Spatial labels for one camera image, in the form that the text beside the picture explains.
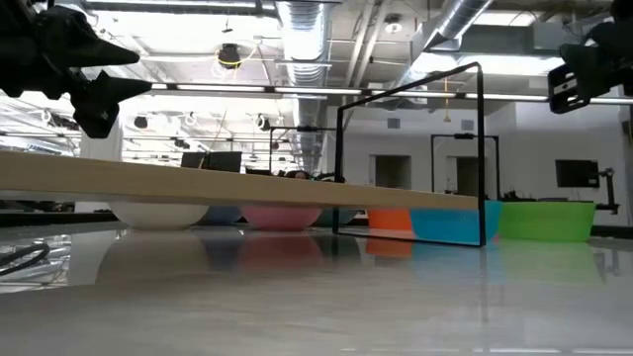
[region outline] blue bowl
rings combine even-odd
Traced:
[[[198,224],[226,225],[237,222],[239,218],[241,218],[241,210],[238,207],[209,207]]]
[[[486,201],[486,240],[497,234],[502,202]],[[418,239],[479,245],[479,212],[444,209],[411,210],[411,225]]]
[[[316,222],[313,223],[313,226],[331,227],[334,219],[333,214],[334,209],[323,209],[323,212],[320,214]],[[340,209],[338,216],[339,224],[349,224],[354,219],[354,217],[356,217],[356,214],[358,214],[358,210],[355,209]]]

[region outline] orange bowl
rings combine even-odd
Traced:
[[[367,212],[370,228],[411,231],[411,217],[404,209],[370,209]]]

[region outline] green bowl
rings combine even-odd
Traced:
[[[503,239],[586,241],[594,214],[594,203],[506,202],[498,231]]]

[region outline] white bowl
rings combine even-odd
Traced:
[[[112,213],[130,227],[143,230],[176,230],[196,223],[208,206],[188,204],[110,203]]]

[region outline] pink bowl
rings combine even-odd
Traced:
[[[241,207],[253,227],[272,231],[301,231],[320,216],[321,208]]]

